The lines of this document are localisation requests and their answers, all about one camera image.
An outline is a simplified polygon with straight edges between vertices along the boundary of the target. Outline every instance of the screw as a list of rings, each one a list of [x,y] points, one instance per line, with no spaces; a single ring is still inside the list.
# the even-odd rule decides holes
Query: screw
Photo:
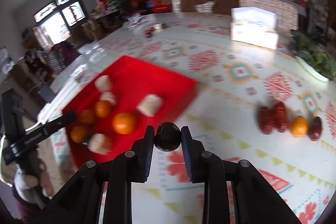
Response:
[[[250,162],[248,160],[242,160],[240,162],[240,165],[243,166],[243,167],[248,167],[248,166],[250,166]]]
[[[91,168],[96,165],[96,162],[94,160],[89,160],[86,162],[86,167]]]
[[[202,157],[204,157],[204,158],[210,158],[211,156],[212,156],[212,154],[209,151],[203,151],[202,152]]]
[[[132,158],[135,155],[135,153],[132,150],[128,150],[125,152],[125,156],[128,158]]]

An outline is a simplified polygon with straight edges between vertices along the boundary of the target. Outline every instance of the person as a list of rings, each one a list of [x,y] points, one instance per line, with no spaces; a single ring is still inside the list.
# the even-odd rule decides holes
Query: person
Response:
[[[64,60],[62,51],[54,50],[53,46],[48,52],[49,65],[55,75],[59,75],[67,68],[67,63]]]
[[[40,178],[26,175],[21,169],[17,169],[14,177],[14,183],[12,185],[12,193],[16,200],[16,205],[21,215],[21,220],[12,218],[0,199],[1,216],[6,219],[4,223],[30,224],[32,220],[37,216],[37,214],[41,211],[30,193],[31,188],[41,185],[43,189],[43,194],[45,196],[51,198],[55,195],[54,188],[47,171],[47,167],[42,160],[40,160],[40,166],[43,169],[40,174]]]
[[[133,13],[141,13],[142,15],[150,13],[147,8],[147,0],[130,0]]]
[[[56,44],[53,46],[52,51],[62,52],[64,61],[67,65],[70,65],[78,56],[80,56],[80,53],[67,41],[62,41]]]
[[[53,81],[53,71],[48,65],[41,61],[41,57],[36,50],[29,50],[24,57],[25,63],[28,66],[29,71],[38,77],[42,82]]]

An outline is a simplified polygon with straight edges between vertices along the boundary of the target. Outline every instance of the white tissue box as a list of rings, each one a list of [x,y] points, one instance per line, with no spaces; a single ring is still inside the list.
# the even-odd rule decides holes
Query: white tissue box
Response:
[[[260,22],[237,20],[231,23],[231,40],[276,50],[279,35],[273,28]]]

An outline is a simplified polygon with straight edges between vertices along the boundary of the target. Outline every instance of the red tray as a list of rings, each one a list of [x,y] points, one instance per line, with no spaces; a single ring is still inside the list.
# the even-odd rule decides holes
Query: red tray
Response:
[[[111,92],[116,96],[117,105],[108,117],[97,119],[90,132],[110,136],[113,148],[108,155],[92,153],[70,137],[72,128],[79,125],[79,122],[66,126],[71,154],[78,168],[88,160],[99,163],[113,160],[120,153],[129,150],[135,140],[143,138],[147,125],[154,126],[156,130],[162,122],[174,121],[197,94],[196,80],[136,58],[122,56],[89,83],[63,109],[63,113],[73,110],[79,114],[85,109],[93,109],[101,94],[95,87],[95,80],[102,75],[109,75],[112,80]],[[156,94],[163,99],[163,105],[154,117],[146,117],[136,110],[138,103],[147,94]],[[137,127],[129,135],[117,134],[112,128],[112,118],[120,112],[136,116]]]

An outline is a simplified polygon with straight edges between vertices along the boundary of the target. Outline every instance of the patterned tablecloth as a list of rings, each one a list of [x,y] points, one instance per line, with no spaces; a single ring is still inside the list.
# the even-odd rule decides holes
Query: patterned tablecloth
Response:
[[[130,55],[204,83],[199,96],[174,122],[180,128],[189,126],[193,138],[222,159],[248,159],[303,224],[314,223],[336,188],[335,85],[304,71],[286,49],[288,38],[280,38],[278,51],[231,41],[226,16],[159,14],[156,22],[166,22],[169,28],[148,39],[141,30],[123,27],[99,41],[100,47],[95,44],[82,56],[87,66],[79,82],[84,85],[120,56]],[[63,88],[61,99],[53,102],[56,107],[49,106],[48,114],[43,110],[41,115],[58,117],[79,91]],[[272,100],[283,101],[291,116],[320,116],[321,139],[312,142],[289,132],[263,135],[256,109]],[[63,184],[75,172],[64,130],[54,134],[51,143]],[[155,148],[148,182],[132,185],[133,221],[201,223],[203,185],[188,180],[181,148],[171,153]]]

